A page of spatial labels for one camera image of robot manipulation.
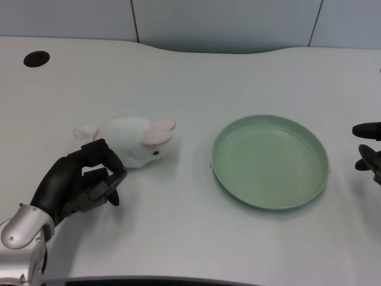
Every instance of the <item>pink bunny ear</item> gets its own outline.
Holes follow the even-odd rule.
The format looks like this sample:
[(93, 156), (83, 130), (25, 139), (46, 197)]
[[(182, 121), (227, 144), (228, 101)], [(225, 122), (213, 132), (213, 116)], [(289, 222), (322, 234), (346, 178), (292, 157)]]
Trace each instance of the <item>pink bunny ear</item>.
[(150, 127), (171, 131), (176, 127), (176, 122), (173, 119), (156, 119), (150, 124)]
[(172, 139), (172, 134), (169, 131), (156, 129), (156, 128), (148, 128), (144, 131), (142, 143), (144, 145), (150, 146), (160, 146)]

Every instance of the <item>robotic hand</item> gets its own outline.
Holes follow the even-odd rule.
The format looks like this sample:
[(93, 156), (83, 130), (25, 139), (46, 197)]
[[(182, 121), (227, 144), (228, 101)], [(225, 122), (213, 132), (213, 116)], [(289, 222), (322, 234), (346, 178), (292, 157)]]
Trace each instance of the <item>robotic hand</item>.
[[(356, 125), (352, 133), (357, 137), (381, 141), (381, 122)], [(373, 180), (381, 185), (381, 151), (375, 152), (363, 144), (358, 147), (358, 150), (362, 159), (356, 162), (355, 168), (359, 171), (371, 170), (374, 173)]]
[[(82, 174), (83, 167), (99, 164), (104, 167)], [(0, 285), (40, 285), (48, 258), (46, 242), (55, 227), (75, 212), (87, 212), (107, 201), (119, 205), (116, 187), (126, 175), (104, 139), (60, 158), (30, 204), (20, 204), (16, 215), (0, 224)]]

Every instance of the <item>black circular hole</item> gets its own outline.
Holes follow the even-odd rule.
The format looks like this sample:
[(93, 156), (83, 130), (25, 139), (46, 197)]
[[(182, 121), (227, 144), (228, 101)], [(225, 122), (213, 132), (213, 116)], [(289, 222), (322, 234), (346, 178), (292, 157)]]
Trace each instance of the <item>black circular hole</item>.
[(45, 51), (31, 52), (24, 58), (24, 65), (27, 67), (40, 67), (50, 60), (50, 55)]

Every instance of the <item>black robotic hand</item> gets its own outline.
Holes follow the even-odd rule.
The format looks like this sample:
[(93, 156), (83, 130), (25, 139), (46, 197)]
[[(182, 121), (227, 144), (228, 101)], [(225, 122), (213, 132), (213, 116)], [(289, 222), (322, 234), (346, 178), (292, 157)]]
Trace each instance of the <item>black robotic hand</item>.
[[(352, 128), (352, 133), (360, 138), (381, 141), (381, 122), (356, 125)], [(374, 173), (373, 180), (381, 185), (381, 151), (375, 152), (375, 150), (363, 144), (358, 147), (358, 150), (362, 159), (356, 162), (356, 170), (371, 170)]]
[[(104, 167), (82, 174), (83, 167)], [(108, 175), (107, 168), (113, 172)], [(104, 139), (60, 158), (38, 186), (30, 203), (49, 214), (57, 226), (75, 212), (87, 212), (107, 202), (119, 205), (116, 187), (126, 177), (123, 163)]]

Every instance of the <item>grey wall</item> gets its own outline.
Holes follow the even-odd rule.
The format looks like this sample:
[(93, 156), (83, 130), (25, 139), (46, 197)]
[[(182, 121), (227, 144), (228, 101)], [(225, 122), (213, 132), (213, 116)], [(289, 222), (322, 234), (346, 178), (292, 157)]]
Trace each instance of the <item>grey wall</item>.
[(311, 46), (381, 49), (381, 0), (324, 0)]
[(321, 0), (134, 0), (141, 43), (175, 51), (307, 46)]
[(136, 41), (129, 0), (0, 0), (0, 35)]
[[(132, 0), (140, 42), (176, 51), (381, 49), (381, 0)], [(137, 41), (131, 0), (0, 0), (0, 36)]]

